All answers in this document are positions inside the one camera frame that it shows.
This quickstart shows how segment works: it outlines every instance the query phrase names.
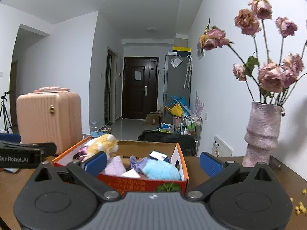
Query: green leaf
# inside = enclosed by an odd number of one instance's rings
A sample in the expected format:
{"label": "green leaf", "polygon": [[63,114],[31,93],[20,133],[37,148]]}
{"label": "green leaf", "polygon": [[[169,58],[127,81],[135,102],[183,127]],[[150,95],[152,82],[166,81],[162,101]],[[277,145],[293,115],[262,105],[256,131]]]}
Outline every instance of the green leaf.
{"label": "green leaf", "polygon": [[245,75],[247,75],[249,77],[252,77],[252,73],[253,73],[253,70],[255,68],[255,65],[259,66],[258,59],[255,58],[254,56],[248,57],[248,60],[247,60],[247,62],[245,64],[245,66],[246,66],[246,68],[245,68]]}
{"label": "green leaf", "polygon": [[257,65],[257,66],[260,66],[258,59],[257,59],[256,57],[254,57],[254,56],[248,57],[248,63],[249,63],[250,65]]}
{"label": "green leaf", "polygon": [[206,27],[206,30],[208,30],[209,27],[210,27],[210,18],[209,18],[209,22],[208,22],[208,25],[207,25],[207,27]]}
{"label": "green leaf", "polygon": [[156,189],[156,192],[176,192],[181,191],[180,185],[173,183],[173,182],[167,182],[164,184],[159,185]]}
{"label": "green leaf", "polygon": [[273,95],[272,95],[269,91],[267,91],[267,90],[265,90],[265,89],[260,88],[260,92],[261,92],[261,94],[262,94],[264,97],[270,97],[270,98],[273,97]]}

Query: pink suitcase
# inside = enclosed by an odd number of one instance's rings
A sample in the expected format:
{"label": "pink suitcase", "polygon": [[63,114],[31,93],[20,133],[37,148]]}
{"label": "pink suitcase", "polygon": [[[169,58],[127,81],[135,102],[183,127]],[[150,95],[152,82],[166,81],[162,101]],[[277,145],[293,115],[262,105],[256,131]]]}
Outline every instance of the pink suitcase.
{"label": "pink suitcase", "polygon": [[82,139],[81,100],[67,88],[44,87],[16,101],[24,144],[54,142],[61,154]]}

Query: yellow bag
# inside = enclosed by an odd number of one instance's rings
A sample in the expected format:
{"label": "yellow bag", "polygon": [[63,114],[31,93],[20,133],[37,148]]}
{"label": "yellow bag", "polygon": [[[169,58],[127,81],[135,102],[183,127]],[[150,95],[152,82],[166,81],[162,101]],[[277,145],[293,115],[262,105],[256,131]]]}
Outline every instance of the yellow bag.
{"label": "yellow bag", "polygon": [[167,106],[165,106],[165,108],[171,113],[173,114],[175,117],[181,117],[182,113],[183,113],[183,109],[181,108],[180,104],[175,104],[174,103],[174,107],[171,109]]}

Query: black bag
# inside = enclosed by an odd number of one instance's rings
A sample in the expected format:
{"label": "black bag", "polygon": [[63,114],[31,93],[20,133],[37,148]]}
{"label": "black bag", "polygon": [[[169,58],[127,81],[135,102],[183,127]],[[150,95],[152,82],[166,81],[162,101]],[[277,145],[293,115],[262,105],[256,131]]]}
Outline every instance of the black bag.
{"label": "black bag", "polygon": [[196,156],[196,143],[191,135],[170,134],[160,131],[143,131],[140,142],[178,143],[184,156]]}

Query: pink towel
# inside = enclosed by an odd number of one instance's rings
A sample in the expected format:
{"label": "pink towel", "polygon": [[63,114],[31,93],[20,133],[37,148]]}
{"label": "pink towel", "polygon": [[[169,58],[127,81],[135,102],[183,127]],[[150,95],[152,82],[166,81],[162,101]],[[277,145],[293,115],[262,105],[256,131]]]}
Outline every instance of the pink towel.
{"label": "pink towel", "polygon": [[104,169],[106,175],[121,176],[126,172],[127,170],[122,164],[120,156],[110,158],[107,162],[106,168]]}

